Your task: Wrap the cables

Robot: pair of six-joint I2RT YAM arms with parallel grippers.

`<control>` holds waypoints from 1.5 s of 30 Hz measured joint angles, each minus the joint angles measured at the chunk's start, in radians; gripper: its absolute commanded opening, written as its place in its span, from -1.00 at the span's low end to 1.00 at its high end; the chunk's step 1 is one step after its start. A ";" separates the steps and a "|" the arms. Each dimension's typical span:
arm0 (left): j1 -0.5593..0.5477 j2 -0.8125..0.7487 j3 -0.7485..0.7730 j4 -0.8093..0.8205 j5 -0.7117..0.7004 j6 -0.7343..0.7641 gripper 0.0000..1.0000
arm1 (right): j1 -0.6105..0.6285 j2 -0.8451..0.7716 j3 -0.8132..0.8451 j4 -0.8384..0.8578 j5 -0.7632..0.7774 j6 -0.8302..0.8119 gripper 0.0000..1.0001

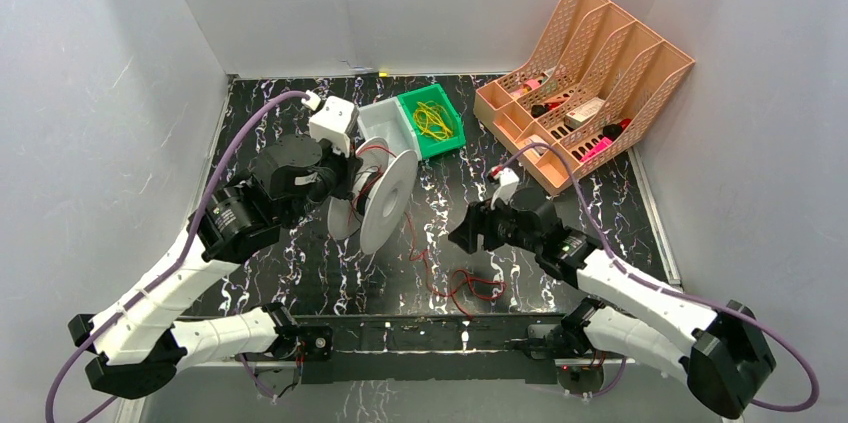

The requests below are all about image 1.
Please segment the white plastic cable spool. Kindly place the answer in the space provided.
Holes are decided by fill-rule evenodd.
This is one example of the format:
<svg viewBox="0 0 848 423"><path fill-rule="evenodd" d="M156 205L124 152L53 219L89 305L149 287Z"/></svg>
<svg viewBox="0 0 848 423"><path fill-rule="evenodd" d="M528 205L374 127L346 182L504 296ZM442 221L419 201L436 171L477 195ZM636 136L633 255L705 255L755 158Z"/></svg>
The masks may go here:
<svg viewBox="0 0 848 423"><path fill-rule="evenodd" d="M417 181L418 159L407 149L396 153L381 137L366 140L356 150L362 168L354 173L352 196L329 200L329 236L343 240L359 237L360 250L377 252L404 215Z"/></svg>

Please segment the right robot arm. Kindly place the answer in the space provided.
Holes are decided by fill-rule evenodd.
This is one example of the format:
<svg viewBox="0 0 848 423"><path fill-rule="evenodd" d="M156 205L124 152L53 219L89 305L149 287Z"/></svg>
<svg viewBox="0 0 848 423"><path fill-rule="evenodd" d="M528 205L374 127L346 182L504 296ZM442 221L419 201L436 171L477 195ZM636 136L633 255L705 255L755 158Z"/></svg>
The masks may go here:
<svg viewBox="0 0 848 423"><path fill-rule="evenodd" d="M731 300L715 310L609 257L598 239L565 225L540 189L469 204L448 238L469 254L505 245L533 253L546 274L588 296L554 333L571 354L629 356L721 417L740 418L776 367L750 308Z"/></svg>

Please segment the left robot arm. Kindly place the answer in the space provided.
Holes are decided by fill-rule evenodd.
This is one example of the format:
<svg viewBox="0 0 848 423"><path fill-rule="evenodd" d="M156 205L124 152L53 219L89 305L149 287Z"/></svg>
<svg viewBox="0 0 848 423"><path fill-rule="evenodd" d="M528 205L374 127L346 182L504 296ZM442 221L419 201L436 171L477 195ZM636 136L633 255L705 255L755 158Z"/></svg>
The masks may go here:
<svg viewBox="0 0 848 423"><path fill-rule="evenodd" d="M148 396L193 366L243 354L290 359L304 352L306 328L280 303L233 316L184 321L209 287L275 245L331 197L349 197L363 161L352 148L286 135L206 196L169 251L113 310L69 323L77 347L93 354L85 373L99 392Z"/></svg>

